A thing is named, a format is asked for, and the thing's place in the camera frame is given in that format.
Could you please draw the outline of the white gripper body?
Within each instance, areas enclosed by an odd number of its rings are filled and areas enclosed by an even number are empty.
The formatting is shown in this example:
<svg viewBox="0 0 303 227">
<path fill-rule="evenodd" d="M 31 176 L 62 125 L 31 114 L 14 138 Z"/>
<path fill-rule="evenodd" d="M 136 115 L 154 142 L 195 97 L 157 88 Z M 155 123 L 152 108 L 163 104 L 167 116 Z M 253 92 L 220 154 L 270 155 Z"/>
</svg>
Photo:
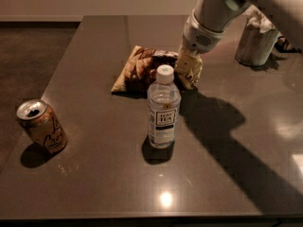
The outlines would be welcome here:
<svg viewBox="0 0 303 227">
<path fill-rule="evenodd" d="M 224 31 L 225 20 L 221 14 L 202 14 L 194 9 L 184 25 L 182 47 L 198 54 L 207 53 L 222 39 Z"/>
</svg>

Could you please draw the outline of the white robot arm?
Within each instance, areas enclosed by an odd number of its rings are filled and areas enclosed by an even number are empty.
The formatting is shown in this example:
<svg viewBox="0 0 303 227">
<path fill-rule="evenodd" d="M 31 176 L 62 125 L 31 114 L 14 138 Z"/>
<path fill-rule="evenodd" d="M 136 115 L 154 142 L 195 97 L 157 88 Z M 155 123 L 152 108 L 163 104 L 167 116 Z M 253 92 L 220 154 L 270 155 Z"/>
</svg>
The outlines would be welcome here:
<svg viewBox="0 0 303 227">
<path fill-rule="evenodd" d="M 199 0 L 184 25 L 175 75 L 187 90 L 197 88 L 200 56 L 217 45 L 226 28 L 249 7 L 260 10 L 297 51 L 303 50 L 303 0 Z"/>
</svg>

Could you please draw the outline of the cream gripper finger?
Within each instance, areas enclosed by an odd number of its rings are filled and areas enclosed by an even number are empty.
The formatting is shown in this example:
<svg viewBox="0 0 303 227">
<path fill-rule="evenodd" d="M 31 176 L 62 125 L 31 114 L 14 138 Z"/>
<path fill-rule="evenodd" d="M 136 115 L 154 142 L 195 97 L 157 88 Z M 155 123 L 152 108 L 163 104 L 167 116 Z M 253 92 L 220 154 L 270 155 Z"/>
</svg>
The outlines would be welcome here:
<svg viewBox="0 0 303 227">
<path fill-rule="evenodd" d="M 187 90 L 195 90 L 203 69 L 203 61 L 197 50 L 181 47 L 175 66 L 177 78 Z"/>
</svg>

